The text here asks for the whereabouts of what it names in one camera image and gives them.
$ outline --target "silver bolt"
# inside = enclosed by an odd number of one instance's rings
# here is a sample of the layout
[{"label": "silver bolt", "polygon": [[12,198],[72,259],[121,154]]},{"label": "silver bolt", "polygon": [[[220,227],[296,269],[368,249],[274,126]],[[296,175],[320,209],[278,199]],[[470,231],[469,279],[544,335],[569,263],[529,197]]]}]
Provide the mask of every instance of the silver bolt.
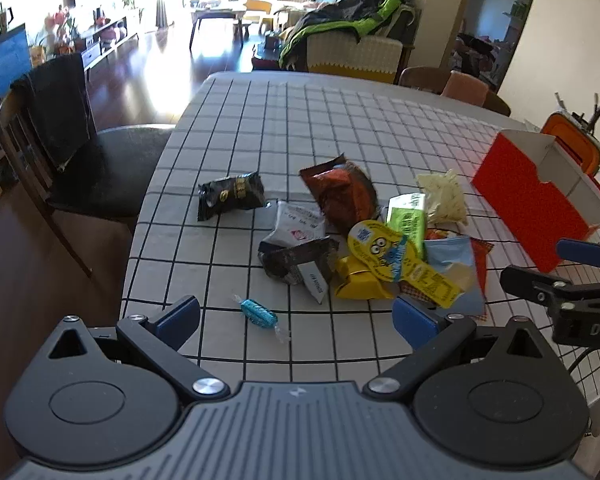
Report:
[{"label": "silver bolt", "polygon": [[367,386],[376,394],[392,394],[400,389],[400,383],[392,377],[376,377]]},{"label": "silver bolt", "polygon": [[224,383],[215,377],[204,377],[193,383],[192,388],[200,395],[215,395],[224,390]]}]

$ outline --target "grid tablecloth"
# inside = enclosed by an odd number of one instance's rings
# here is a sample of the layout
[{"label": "grid tablecloth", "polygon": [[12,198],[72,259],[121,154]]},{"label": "grid tablecloth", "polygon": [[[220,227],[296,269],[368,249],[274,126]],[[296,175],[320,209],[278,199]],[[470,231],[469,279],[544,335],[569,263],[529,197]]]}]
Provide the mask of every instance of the grid tablecloth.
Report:
[{"label": "grid tablecloth", "polygon": [[[203,307],[202,321],[180,352],[232,388],[240,380],[363,384],[409,354],[410,346],[392,325],[392,300],[341,300],[332,287],[318,304],[304,286],[268,278],[256,256],[259,242],[274,226],[275,199],[317,207],[298,171],[345,153],[371,177],[382,205],[398,194],[417,192],[419,173],[456,170],[469,225],[441,227],[494,244],[484,323],[501,326],[512,315],[528,316],[564,364],[572,363],[582,350],[551,341],[545,309],[505,294],[498,282],[509,264],[533,266],[470,185],[500,128],[422,102],[337,86],[238,75],[203,84],[171,134],[149,185],[120,315],[150,316],[184,295],[195,295]],[[269,206],[197,221],[197,184],[255,170]],[[343,238],[334,237],[346,253]],[[592,241],[600,242],[600,230]],[[600,282],[600,269],[588,266],[564,264],[557,274],[574,283]],[[280,343],[272,331],[248,322],[234,294],[276,312],[291,342]],[[589,400],[600,394],[599,375],[600,352],[590,354],[573,373]]]}]

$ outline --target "red and white box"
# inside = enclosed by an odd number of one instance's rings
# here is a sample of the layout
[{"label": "red and white box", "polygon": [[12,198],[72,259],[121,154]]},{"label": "red and white box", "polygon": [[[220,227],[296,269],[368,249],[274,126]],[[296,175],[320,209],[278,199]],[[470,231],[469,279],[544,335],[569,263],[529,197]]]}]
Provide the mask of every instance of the red and white box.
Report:
[{"label": "red and white box", "polygon": [[554,136],[500,132],[472,184],[541,272],[560,263],[558,240],[587,240],[600,225],[600,184]]}]

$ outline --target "white snack bag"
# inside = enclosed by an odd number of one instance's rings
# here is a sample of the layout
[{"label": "white snack bag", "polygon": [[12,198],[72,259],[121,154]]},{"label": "white snack bag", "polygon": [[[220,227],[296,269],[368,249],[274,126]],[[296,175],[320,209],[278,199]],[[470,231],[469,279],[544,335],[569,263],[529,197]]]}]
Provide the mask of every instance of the white snack bag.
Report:
[{"label": "white snack bag", "polygon": [[324,216],[321,213],[278,200],[276,227],[263,242],[295,247],[318,238],[324,238]]}]

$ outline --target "table leg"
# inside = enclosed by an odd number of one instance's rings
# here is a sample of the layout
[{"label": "table leg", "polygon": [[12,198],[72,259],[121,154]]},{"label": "table leg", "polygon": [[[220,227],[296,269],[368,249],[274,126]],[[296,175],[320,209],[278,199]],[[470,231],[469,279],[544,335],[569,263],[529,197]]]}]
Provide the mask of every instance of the table leg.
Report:
[{"label": "table leg", "polygon": [[191,39],[189,40],[189,50],[191,50],[191,45],[193,45],[193,35],[196,33],[196,24],[199,21],[200,20],[196,20],[195,22],[193,22],[193,27],[191,27]]},{"label": "table leg", "polygon": [[244,35],[242,34],[242,18],[238,18],[238,35],[240,36],[240,46],[244,46]]}]

